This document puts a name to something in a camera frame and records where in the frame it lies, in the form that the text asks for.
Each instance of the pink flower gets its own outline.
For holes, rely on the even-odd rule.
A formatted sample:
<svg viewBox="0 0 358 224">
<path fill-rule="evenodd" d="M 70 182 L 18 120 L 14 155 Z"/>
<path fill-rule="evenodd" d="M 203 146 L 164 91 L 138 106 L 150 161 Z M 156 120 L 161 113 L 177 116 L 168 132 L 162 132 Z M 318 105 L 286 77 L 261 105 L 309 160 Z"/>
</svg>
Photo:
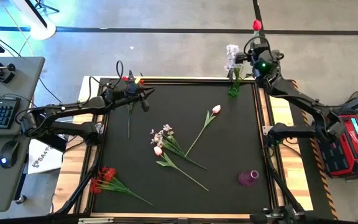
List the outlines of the pink flower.
<svg viewBox="0 0 358 224">
<path fill-rule="evenodd" d="M 161 149 L 160 147 L 158 147 L 158 146 L 155 146 L 155 147 L 154 147 L 154 153 L 155 153 L 157 156 L 159 156 L 159 155 L 162 154 L 162 149 Z"/>
<path fill-rule="evenodd" d="M 221 110 L 221 105 L 216 105 L 216 106 L 212 109 L 212 112 L 213 112 L 213 113 L 219 113 L 220 110 Z"/>
<path fill-rule="evenodd" d="M 256 19 L 252 28 L 254 28 L 254 31 L 260 31 L 262 29 L 262 23 Z"/>
</svg>

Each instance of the pink tulip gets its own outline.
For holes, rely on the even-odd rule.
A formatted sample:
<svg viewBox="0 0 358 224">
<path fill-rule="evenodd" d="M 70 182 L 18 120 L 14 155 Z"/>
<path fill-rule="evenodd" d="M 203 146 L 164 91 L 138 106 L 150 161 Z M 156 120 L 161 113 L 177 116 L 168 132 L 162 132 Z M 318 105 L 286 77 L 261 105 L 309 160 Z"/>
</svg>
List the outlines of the pink tulip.
<svg viewBox="0 0 358 224">
<path fill-rule="evenodd" d="M 159 156 L 159 155 L 162 154 L 162 149 L 161 149 L 160 147 L 158 147 L 158 146 L 155 146 L 155 147 L 154 147 L 154 153 L 155 153 L 157 156 Z"/>
<path fill-rule="evenodd" d="M 219 111 L 221 110 L 221 105 L 217 105 L 212 109 L 213 113 L 219 113 Z"/>
</svg>

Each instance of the black tabletop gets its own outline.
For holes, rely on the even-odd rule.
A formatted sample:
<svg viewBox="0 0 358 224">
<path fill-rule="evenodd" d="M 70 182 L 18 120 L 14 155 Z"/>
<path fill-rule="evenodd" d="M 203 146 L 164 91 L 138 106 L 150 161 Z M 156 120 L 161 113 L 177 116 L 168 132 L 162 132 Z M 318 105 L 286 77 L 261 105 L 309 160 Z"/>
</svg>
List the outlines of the black tabletop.
<svg viewBox="0 0 358 224">
<path fill-rule="evenodd" d="M 134 105 L 131 138 L 127 139 L 127 107 L 110 114 L 102 165 L 115 167 L 117 176 L 150 206 L 118 192 L 97 195 L 93 212 L 114 213 L 232 213 L 247 214 L 269 208 L 269 190 L 252 85 L 241 86 L 238 98 L 227 94 L 227 85 L 156 85 L 149 97 L 150 111 Z M 203 170 L 167 152 L 172 161 L 209 192 L 179 171 L 161 167 L 150 144 L 151 129 L 169 124 L 184 151 L 203 127 L 207 110 L 221 105 L 220 114 L 205 129 L 190 157 Z M 238 183 L 242 171 L 257 170 L 250 187 Z"/>
<path fill-rule="evenodd" d="M 16 76 L 12 82 L 8 84 L 0 82 L 0 96 L 5 93 L 14 93 L 26 98 L 32 98 L 45 59 L 43 57 L 1 57 L 0 61 L 4 65 L 13 63 L 17 69 Z M 29 104 L 26 100 L 21 100 L 19 109 L 26 109 Z M 19 125 L 15 124 L 7 133 L 0 135 L 0 152 L 3 145 L 12 140 L 17 133 L 19 133 Z M 3 169 L 0 165 L 0 212 L 6 211 L 14 198 L 30 143 L 30 139 L 23 136 L 19 136 L 17 140 L 19 141 L 19 148 L 16 164 L 10 169 Z"/>
</svg>

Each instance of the desk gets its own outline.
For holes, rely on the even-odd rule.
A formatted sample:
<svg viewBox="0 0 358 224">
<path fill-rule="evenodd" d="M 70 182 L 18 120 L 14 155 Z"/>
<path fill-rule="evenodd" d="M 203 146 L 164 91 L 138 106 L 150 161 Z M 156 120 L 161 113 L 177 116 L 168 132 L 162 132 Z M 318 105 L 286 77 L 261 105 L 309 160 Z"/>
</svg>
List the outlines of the desk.
<svg viewBox="0 0 358 224">
<path fill-rule="evenodd" d="M 14 79 L 8 84 L 0 82 L 0 96 L 3 96 L 5 93 L 13 93 L 31 99 L 45 59 L 43 57 L 4 57 L 0 58 L 0 62 L 4 65 L 13 63 L 16 66 L 16 76 Z M 26 100 L 21 100 L 19 110 L 24 110 L 29 105 L 30 103 Z M 6 135 L 0 136 L 0 152 L 3 145 L 12 140 L 13 135 L 17 134 L 19 130 L 20 126 L 14 123 L 12 128 L 7 130 L 8 133 Z M 3 169 L 0 165 L 0 212 L 8 210 L 16 190 L 21 189 L 19 181 L 23 173 L 30 139 L 19 136 L 17 140 L 20 145 L 16 164 L 10 169 Z"/>
<path fill-rule="evenodd" d="M 96 82 L 92 82 L 91 85 L 91 94 L 92 96 L 96 96 L 98 90 L 98 84 Z M 88 88 L 88 77 L 84 77 L 83 84 L 81 87 L 80 92 L 80 101 L 85 101 L 89 94 L 89 88 Z M 264 117 L 264 123 L 266 125 L 269 125 L 271 121 L 269 121 L 269 112 L 268 107 L 269 101 L 266 100 L 264 97 L 263 90 L 260 90 L 260 95 L 262 96 L 260 98 L 260 102 L 262 104 L 263 108 L 263 117 Z M 287 125 L 293 125 L 293 116 L 292 116 L 292 108 L 288 104 L 287 101 L 276 99 L 276 98 L 270 98 L 269 99 L 272 106 L 272 114 L 275 122 L 281 122 L 285 123 Z M 75 116 L 74 123 L 83 123 L 85 121 L 91 121 L 92 116 L 90 114 L 84 114 L 81 116 Z M 81 139 L 75 139 L 72 141 L 68 147 L 78 144 L 81 142 Z M 300 150 L 299 146 L 292 145 L 292 147 L 296 150 Z M 85 145 L 76 147 L 72 149 L 71 151 L 68 151 L 65 154 L 62 169 L 60 171 L 60 176 L 57 182 L 57 187 L 55 190 L 55 196 L 53 198 L 53 203 L 55 206 L 55 210 L 58 210 L 63 206 L 63 204 L 66 202 L 66 200 L 70 197 L 70 195 L 73 193 L 75 188 L 77 187 L 79 181 L 80 181 L 80 174 L 81 169 L 83 167 L 84 158 L 85 158 Z M 89 168 L 90 164 L 93 161 L 94 157 L 94 151 L 96 150 L 95 147 L 92 148 L 91 154 L 90 154 L 90 160 L 87 164 L 87 167 Z M 305 210 L 316 210 L 313 208 L 314 206 L 318 207 L 319 203 L 326 203 L 329 204 L 329 201 L 327 199 L 327 196 L 325 192 L 322 192 L 324 197 L 326 197 L 324 202 L 312 202 L 312 199 L 310 197 L 310 190 L 309 185 L 311 184 L 320 184 L 322 185 L 322 180 L 315 183 L 308 183 L 306 181 L 306 174 L 304 169 L 303 161 L 300 157 L 298 157 L 296 154 L 291 152 L 291 150 L 287 149 L 285 146 L 280 146 L 280 158 L 282 159 L 283 164 L 283 173 L 285 174 L 285 179 L 287 181 L 288 188 L 291 190 L 291 192 L 294 194 L 296 199 L 302 204 Z M 83 196 L 81 199 L 81 202 L 79 204 L 79 211 L 83 212 L 88 198 L 88 191 L 89 191 L 89 184 L 85 188 L 83 192 Z M 282 197 L 280 189 L 277 187 L 277 199 L 279 205 L 284 204 L 284 199 Z M 125 213 L 92 213 L 92 217 L 136 217 L 137 214 L 125 214 Z M 144 217 L 145 214 L 138 214 L 140 217 Z M 151 217 L 160 217 L 160 218 L 180 218 L 180 217 L 193 217 L 193 218 L 248 218 L 248 214 L 149 214 Z"/>
</svg>

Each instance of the black table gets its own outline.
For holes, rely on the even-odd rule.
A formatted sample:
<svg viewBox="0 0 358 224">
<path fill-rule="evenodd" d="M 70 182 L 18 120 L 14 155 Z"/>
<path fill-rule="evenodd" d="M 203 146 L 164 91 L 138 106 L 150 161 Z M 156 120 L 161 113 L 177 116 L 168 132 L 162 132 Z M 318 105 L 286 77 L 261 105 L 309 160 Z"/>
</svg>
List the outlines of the black table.
<svg viewBox="0 0 358 224">
<path fill-rule="evenodd" d="M 4 65 L 13 63 L 16 66 L 15 78 L 8 84 L 0 82 L 0 96 L 6 93 L 13 93 L 31 99 L 45 59 L 43 57 L 1 57 L 0 62 Z M 28 101 L 21 100 L 19 110 L 24 110 L 29 105 Z M 14 123 L 11 130 L 0 131 L 0 152 L 3 145 L 12 140 L 14 135 L 19 133 L 19 130 L 20 126 Z M 0 212 L 8 210 L 11 201 L 17 196 L 15 195 L 17 190 L 18 192 L 21 191 L 21 185 L 24 181 L 21 177 L 24 171 L 30 139 L 19 136 L 17 140 L 20 145 L 16 164 L 10 169 L 3 169 L 0 165 Z"/>
</svg>

